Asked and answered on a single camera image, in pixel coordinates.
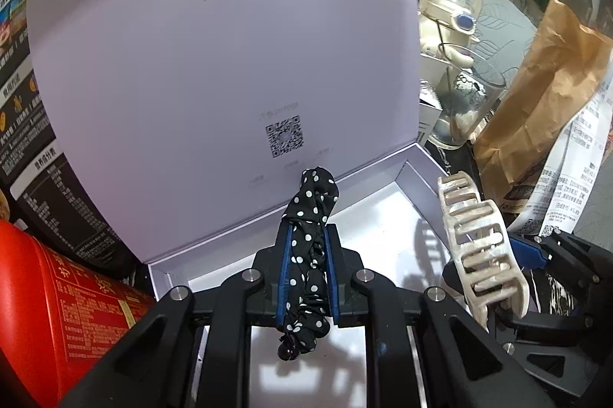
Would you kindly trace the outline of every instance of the metal screw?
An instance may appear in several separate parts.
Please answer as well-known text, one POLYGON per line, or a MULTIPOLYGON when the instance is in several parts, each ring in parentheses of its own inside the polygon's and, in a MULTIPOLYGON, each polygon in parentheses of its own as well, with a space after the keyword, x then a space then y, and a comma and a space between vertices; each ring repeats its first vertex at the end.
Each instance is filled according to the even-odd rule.
POLYGON ((369 269, 359 269, 358 271, 356 271, 356 278, 360 282, 366 283, 366 282, 370 282, 370 280, 375 278, 375 274, 373 273, 372 270, 369 270, 369 269))
POLYGON ((447 297, 447 293, 440 287, 430 287, 426 295, 435 303, 439 303, 447 297))
POLYGON ((513 353, 515 352, 515 345, 512 342, 505 342, 502 345, 502 349, 505 350, 505 353, 508 353, 510 356, 513 356, 513 353))
POLYGON ((262 274, 255 268, 249 268, 243 271, 241 276, 245 282, 255 282, 256 280, 260 279, 262 274))
POLYGON ((170 298, 173 301, 183 301, 187 296, 189 296, 189 289, 184 285, 170 289, 170 298))

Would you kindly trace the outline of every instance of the transparent plastic container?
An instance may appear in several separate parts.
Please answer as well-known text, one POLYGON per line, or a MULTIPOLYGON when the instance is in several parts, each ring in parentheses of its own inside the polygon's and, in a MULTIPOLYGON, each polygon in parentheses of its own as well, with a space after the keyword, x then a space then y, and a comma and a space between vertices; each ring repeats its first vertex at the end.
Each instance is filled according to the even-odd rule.
POLYGON ((436 88, 443 111, 429 140, 443 149, 459 149, 505 89, 505 80, 466 47, 442 43, 439 49, 451 65, 436 88))

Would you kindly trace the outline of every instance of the qr code on receipt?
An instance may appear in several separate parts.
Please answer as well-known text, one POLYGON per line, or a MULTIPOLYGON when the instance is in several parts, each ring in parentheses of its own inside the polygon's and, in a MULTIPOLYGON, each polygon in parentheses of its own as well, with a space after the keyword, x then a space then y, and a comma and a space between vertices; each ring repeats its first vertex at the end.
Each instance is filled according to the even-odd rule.
POLYGON ((272 157, 278 157, 286 152, 295 151, 304 145, 300 116, 284 119, 278 123, 266 126, 272 157))

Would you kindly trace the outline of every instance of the nutrition label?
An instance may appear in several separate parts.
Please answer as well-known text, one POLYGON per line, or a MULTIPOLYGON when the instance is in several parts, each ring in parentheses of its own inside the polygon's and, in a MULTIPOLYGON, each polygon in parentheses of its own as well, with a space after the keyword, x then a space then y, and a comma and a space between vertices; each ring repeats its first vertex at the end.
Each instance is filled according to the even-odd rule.
POLYGON ((153 299, 42 248, 54 276, 67 361, 100 358, 153 299))

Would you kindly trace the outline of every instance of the box lid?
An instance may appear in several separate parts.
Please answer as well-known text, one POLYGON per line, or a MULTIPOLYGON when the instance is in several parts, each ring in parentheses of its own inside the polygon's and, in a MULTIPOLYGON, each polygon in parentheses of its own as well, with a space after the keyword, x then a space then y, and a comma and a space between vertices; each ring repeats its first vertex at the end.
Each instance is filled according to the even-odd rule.
POLYGON ((28 0, 34 70, 100 212, 153 261, 415 140, 417 0, 28 0))

